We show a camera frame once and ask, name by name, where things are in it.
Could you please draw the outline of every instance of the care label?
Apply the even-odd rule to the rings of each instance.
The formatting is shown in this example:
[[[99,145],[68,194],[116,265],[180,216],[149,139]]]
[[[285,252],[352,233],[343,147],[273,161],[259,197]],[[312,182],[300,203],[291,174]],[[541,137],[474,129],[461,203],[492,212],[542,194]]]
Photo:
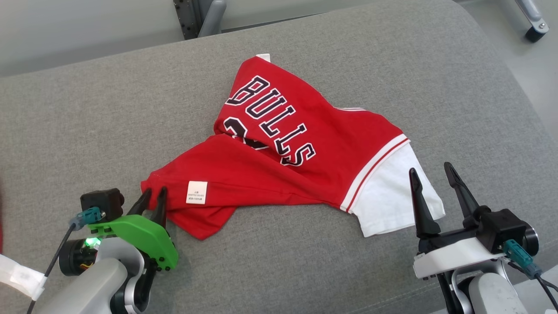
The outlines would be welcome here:
[[[256,57],[262,58],[263,60],[265,60],[267,62],[271,62],[270,54],[257,54]]]
[[[205,194],[207,189],[208,183],[206,181],[188,182],[186,204],[205,204]]]

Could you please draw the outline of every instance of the white strap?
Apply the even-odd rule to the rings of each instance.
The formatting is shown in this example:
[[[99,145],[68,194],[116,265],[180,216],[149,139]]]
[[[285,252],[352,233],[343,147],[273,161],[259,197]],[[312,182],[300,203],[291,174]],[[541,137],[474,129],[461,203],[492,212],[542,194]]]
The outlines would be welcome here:
[[[46,277],[43,273],[19,265],[0,254],[0,282],[12,286],[36,301],[45,290]]]

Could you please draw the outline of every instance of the white stripe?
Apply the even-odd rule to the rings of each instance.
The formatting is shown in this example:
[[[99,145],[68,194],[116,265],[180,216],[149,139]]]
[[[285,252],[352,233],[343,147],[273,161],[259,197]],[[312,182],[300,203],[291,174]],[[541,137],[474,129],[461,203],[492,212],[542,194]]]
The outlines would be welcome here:
[[[338,108],[334,107],[335,109],[343,110],[343,111],[368,111],[364,108]]]
[[[368,171],[370,171],[370,168],[372,168],[372,166],[390,149],[392,149],[395,145],[399,144],[401,141],[403,141],[404,139],[406,139],[407,136],[405,136],[405,134],[401,134],[396,136],[395,138],[393,138],[391,141],[389,141],[387,144],[384,145],[384,147],[382,147],[382,149],[380,149],[376,155],[374,155],[374,157],[372,157],[370,159],[369,162],[366,163],[366,165],[360,170],[360,172],[357,174],[357,176],[354,178],[352,184],[349,187],[349,190],[347,191],[347,194],[345,195],[345,199],[343,200],[343,202],[341,203],[340,209],[343,211],[347,210],[347,207],[349,206],[350,202],[353,200],[353,196],[358,193],[357,189],[358,186],[360,185],[360,183],[365,179],[365,176],[368,174]]]

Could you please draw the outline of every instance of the bulls jersey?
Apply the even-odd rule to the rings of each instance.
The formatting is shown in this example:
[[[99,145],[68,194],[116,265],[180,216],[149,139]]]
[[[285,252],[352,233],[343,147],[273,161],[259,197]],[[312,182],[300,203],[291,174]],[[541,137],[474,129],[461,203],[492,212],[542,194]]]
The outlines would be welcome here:
[[[142,182],[142,190],[167,187],[169,219],[198,239],[238,206],[263,204],[325,203],[355,214],[364,236],[411,226],[412,167],[432,217],[444,215],[398,127],[362,108],[333,107],[261,58],[238,70],[214,131]]]

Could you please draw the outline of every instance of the gray couch cushion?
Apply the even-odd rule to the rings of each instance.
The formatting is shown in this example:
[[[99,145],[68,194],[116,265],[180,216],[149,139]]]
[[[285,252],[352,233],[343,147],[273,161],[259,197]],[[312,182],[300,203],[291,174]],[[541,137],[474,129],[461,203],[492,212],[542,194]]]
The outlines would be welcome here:
[[[374,4],[0,79],[4,254],[44,271],[79,196],[139,182],[205,140],[241,62],[257,53],[334,106],[385,115],[411,139],[445,202],[443,162],[480,203],[509,207],[556,263],[558,149],[473,19],[450,0]],[[424,313],[442,307],[412,270],[413,228],[363,238],[327,206],[241,208],[197,241],[172,224],[177,269],[157,276],[150,313]],[[84,237],[81,231],[73,237]],[[37,303],[72,278],[55,269]],[[2,312],[28,299],[0,288]]]

